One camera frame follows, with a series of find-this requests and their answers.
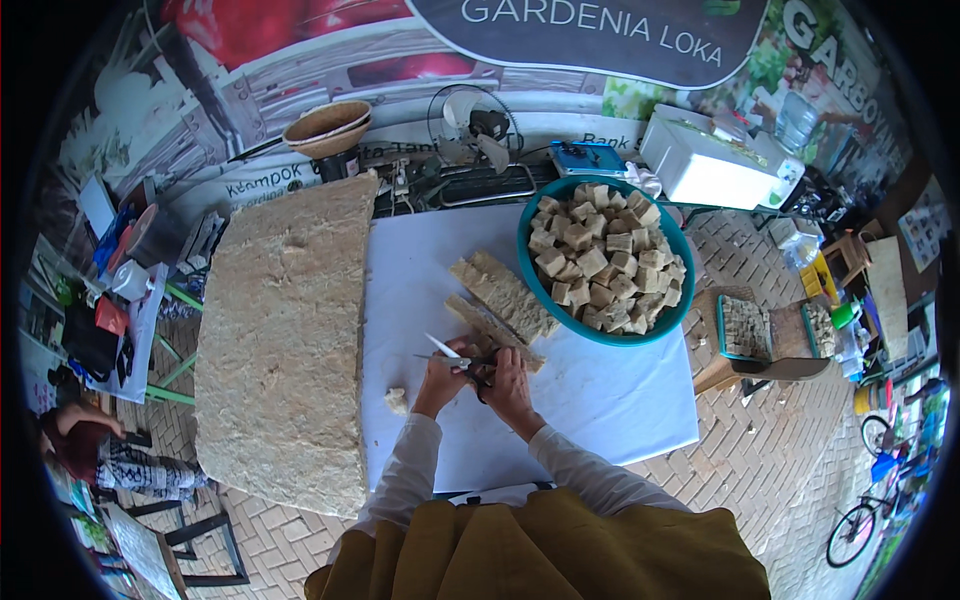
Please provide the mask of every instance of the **digital scale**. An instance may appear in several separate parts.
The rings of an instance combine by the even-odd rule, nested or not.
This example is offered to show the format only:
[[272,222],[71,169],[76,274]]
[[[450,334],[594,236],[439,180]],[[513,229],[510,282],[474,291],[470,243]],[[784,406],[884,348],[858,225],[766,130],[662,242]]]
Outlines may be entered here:
[[627,165],[610,144],[554,141],[550,143],[550,152],[560,177],[602,175],[618,180],[627,177]]

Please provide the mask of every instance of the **standing fan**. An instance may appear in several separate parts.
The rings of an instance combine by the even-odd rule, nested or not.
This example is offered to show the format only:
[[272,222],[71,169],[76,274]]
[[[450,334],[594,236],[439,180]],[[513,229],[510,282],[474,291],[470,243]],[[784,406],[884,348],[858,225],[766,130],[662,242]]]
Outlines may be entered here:
[[500,174],[510,165],[510,151],[503,145],[507,133],[516,136],[518,151],[523,148],[510,110],[476,85],[454,84],[438,91],[430,101],[426,127],[451,165],[484,165]]

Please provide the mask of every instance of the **white long sleeve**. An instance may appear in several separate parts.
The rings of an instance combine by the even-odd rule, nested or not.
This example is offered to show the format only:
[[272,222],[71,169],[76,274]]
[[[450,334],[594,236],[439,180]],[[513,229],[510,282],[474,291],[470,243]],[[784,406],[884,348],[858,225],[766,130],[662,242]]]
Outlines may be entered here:
[[660,486],[611,465],[550,425],[530,440],[529,452],[550,473],[554,483],[574,490],[600,516],[615,515],[633,504],[692,512]]
[[[443,436],[435,420],[418,413],[410,415],[396,437],[394,453],[384,464],[376,489],[349,530],[358,529],[373,536],[375,523],[386,520],[406,531],[417,507],[433,497],[437,453]],[[326,563],[333,564],[339,553],[337,540]]]

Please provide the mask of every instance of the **herringbone brick floor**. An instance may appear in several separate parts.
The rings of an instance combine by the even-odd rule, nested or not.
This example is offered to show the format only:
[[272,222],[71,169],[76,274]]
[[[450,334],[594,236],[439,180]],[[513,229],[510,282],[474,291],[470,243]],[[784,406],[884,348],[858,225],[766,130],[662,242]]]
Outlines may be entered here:
[[[687,233],[705,262],[705,278],[699,286],[751,285],[757,300],[768,307],[804,297],[799,278],[784,267],[769,236],[758,233],[748,216],[733,211],[713,212],[699,217]],[[185,356],[196,348],[199,327],[200,321],[195,319],[161,323],[157,331]],[[697,315],[688,315],[684,320],[691,376],[703,368],[713,352],[709,344],[701,347],[697,343],[703,327]],[[176,365],[159,344],[154,347],[154,358],[152,382]],[[191,394],[191,374],[178,377],[173,389]],[[791,565],[820,560],[822,544],[817,546],[809,541],[791,547],[792,538],[784,536],[784,527],[793,531],[791,512],[804,504],[802,491],[820,465],[824,448],[837,439],[838,427],[849,427],[841,417],[852,404],[852,385],[831,366],[817,379],[792,385],[774,384],[746,402],[738,390],[709,392],[698,396],[696,402],[700,442],[628,468],[664,486],[694,510],[718,506],[730,509],[744,540],[770,569],[775,597],[791,597],[790,590],[800,585]],[[140,406],[121,401],[118,413],[128,428],[139,426],[152,431],[153,452],[196,459],[192,443],[196,434],[193,407],[176,402]],[[851,420],[852,416],[846,415],[845,419]],[[859,468],[857,461],[862,462],[862,456],[856,448],[851,445],[849,451],[846,446],[844,450],[831,455],[832,463],[843,472],[853,469],[853,465]],[[128,506],[147,501],[139,496],[125,496],[121,499]],[[813,506],[809,512],[828,520],[832,508],[824,513],[821,505],[837,500],[830,494],[818,498],[807,497],[807,504]],[[191,598],[302,597],[303,581],[325,564],[334,541],[350,526],[349,521],[340,518],[279,506],[238,490],[218,498],[202,492],[196,510],[186,510],[187,521],[215,515],[221,506],[230,514],[251,584],[191,588]],[[144,516],[141,521],[158,531],[176,528],[172,515]],[[198,540],[195,550],[199,559],[194,563],[181,562],[184,572],[229,572],[220,533]]]

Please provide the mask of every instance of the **white table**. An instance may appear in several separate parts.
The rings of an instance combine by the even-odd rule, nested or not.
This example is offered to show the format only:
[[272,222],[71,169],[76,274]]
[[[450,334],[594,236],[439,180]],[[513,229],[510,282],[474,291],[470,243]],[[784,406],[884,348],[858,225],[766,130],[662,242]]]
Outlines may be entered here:
[[[160,310],[160,301],[163,300],[163,289],[167,280],[167,266],[158,264],[147,273],[156,284],[155,289],[144,299],[131,302],[127,308],[130,315],[130,341],[133,343],[133,370],[129,377],[120,385],[117,370],[110,372],[107,381],[87,381],[86,386],[91,390],[113,394],[119,398],[143,404],[147,392],[147,375],[150,372],[150,352],[154,347],[154,331],[156,329],[156,314]],[[123,346],[123,338],[117,344],[117,353]]]
[[[425,361],[414,353],[469,327],[444,308],[450,294],[469,298],[447,272],[481,248],[519,274],[516,226],[523,205],[419,213],[373,222],[368,246],[361,421],[371,489],[404,423],[386,406],[392,387],[412,403]],[[613,348],[565,327],[532,349],[547,357],[530,378],[534,407],[574,442],[617,465],[656,456],[699,438],[683,332],[658,342]],[[444,431],[436,492],[472,492],[549,480],[526,444],[465,388],[437,419]]]

